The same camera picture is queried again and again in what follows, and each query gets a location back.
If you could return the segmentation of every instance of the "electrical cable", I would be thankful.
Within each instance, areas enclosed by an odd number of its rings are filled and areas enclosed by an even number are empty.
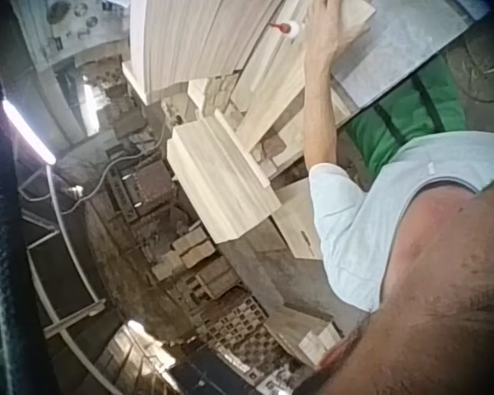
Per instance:
[[[163,123],[163,127],[161,129],[161,135],[159,136],[159,140],[157,141],[157,143],[148,151],[141,151],[139,152],[138,154],[136,155],[130,155],[130,156],[122,156],[120,158],[117,158],[115,160],[112,160],[106,167],[105,169],[103,170],[101,176],[100,176],[100,179],[97,183],[97,185],[93,188],[93,190],[88,193],[86,196],[84,197],[81,197],[80,199],[78,199],[74,204],[73,206],[71,206],[69,209],[67,209],[66,211],[62,211],[62,215],[63,216],[66,216],[67,214],[71,214],[72,212],[74,212],[80,205],[81,203],[85,202],[86,200],[89,200],[91,198],[93,198],[95,196],[95,194],[97,192],[99,192],[99,189],[100,187],[102,186],[102,184],[104,183],[105,181],[105,178],[106,178],[106,175],[108,174],[108,171],[110,171],[110,169],[118,164],[119,162],[122,162],[123,160],[131,160],[131,159],[138,159],[142,156],[145,156],[147,155],[149,152],[151,151],[154,151],[156,148],[158,148],[161,143],[163,142],[163,138],[165,137],[165,127],[166,127],[166,123]],[[18,188],[18,192],[20,193],[20,195],[28,202],[42,202],[48,198],[51,198],[51,193],[48,193],[47,195],[44,195],[44,196],[41,196],[41,197],[29,197],[26,195],[26,193],[21,189],[21,188]]]

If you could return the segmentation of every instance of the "glue bottle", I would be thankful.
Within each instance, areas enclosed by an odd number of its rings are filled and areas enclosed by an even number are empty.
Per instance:
[[[280,30],[280,32],[290,39],[295,39],[301,32],[301,26],[298,22],[288,21],[282,23],[269,22],[269,26]]]

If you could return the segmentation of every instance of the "metal pipe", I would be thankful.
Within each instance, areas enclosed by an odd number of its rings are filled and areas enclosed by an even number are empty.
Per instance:
[[[84,286],[88,289],[88,292],[90,292],[91,298],[95,302],[98,302],[99,297],[97,296],[96,292],[94,291],[93,287],[88,281],[86,274],[82,270],[82,266],[79,263],[77,255],[75,254],[75,249],[73,248],[72,241],[69,239],[68,231],[66,230],[66,226],[64,225],[64,219],[62,214],[60,213],[60,206],[58,205],[58,197],[57,197],[57,193],[55,192],[55,184],[53,182],[52,170],[50,165],[46,165],[46,173],[48,175],[48,186],[49,186],[49,193],[51,193],[51,202],[53,203],[53,209],[55,210],[55,216],[57,217],[58,227],[60,228],[60,233],[62,233],[63,235],[64,243],[68,248],[69,255],[70,257],[72,257],[73,264],[75,265],[75,268],[77,269],[79,276],[81,277],[81,280],[84,283]]]
[[[60,319],[57,323],[52,323],[48,327],[44,328],[44,335],[46,336],[46,339],[53,337],[57,333],[61,332],[63,329],[71,327],[87,316],[91,317],[100,313],[102,310],[105,309],[105,303],[106,300],[101,299],[98,302],[86,306],[84,309],[80,309],[75,313],[68,315],[66,318]]]
[[[53,232],[48,233],[46,236],[41,237],[40,239],[34,241],[31,244],[28,244],[27,249],[33,249],[34,247],[41,245],[44,241],[51,239],[52,237],[58,235],[59,233],[60,233],[60,230],[54,230]]]
[[[33,259],[31,258],[31,254],[29,250],[27,251],[27,258],[30,263],[31,268],[31,276],[33,277],[33,284],[35,285],[35,289],[37,294],[39,295],[40,302],[48,312],[49,319],[53,321],[54,324],[58,323],[60,320],[58,319],[57,312],[51,305],[49,301],[48,294],[42,285],[42,281],[40,280],[39,273],[36,271],[35,265],[33,263]],[[105,387],[110,393],[113,395],[123,395],[121,391],[117,387],[115,387],[97,368],[95,365],[91,363],[88,357],[82,352],[81,348],[75,343],[72,337],[69,335],[67,329],[62,329],[60,331],[60,336],[62,336],[64,342],[68,345],[69,349],[75,354],[75,356],[81,361],[86,369]]]
[[[48,221],[41,216],[37,216],[35,213],[28,211],[25,208],[22,208],[21,212],[22,212],[22,218],[24,218],[24,220],[30,222],[31,224],[40,226],[41,228],[44,228],[46,230],[57,229],[57,224],[54,224],[53,222]]]

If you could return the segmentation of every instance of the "short sleeve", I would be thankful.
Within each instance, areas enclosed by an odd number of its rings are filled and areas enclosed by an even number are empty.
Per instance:
[[[311,168],[310,193],[315,227],[326,257],[352,225],[366,194],[349,178],[346,170],[330,163]]]

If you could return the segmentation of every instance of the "person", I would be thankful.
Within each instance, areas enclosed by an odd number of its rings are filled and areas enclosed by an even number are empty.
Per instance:
[[[450,72],[434,59],[346,126],[375,176],[363,192],[337,166],[330,74],[361,33],[340,34],[340,7],[316,0],[308,15],[304,157],[329,284],[372,313],[436,232],[494,180],[494,133],[466,131]]]
[[[363,193],[337,166],[340,3],[309,14],[305,163],[329,283],[370,314],[295,394],[494,393],[494,134],[465,131],[437,59],[347,125]]]

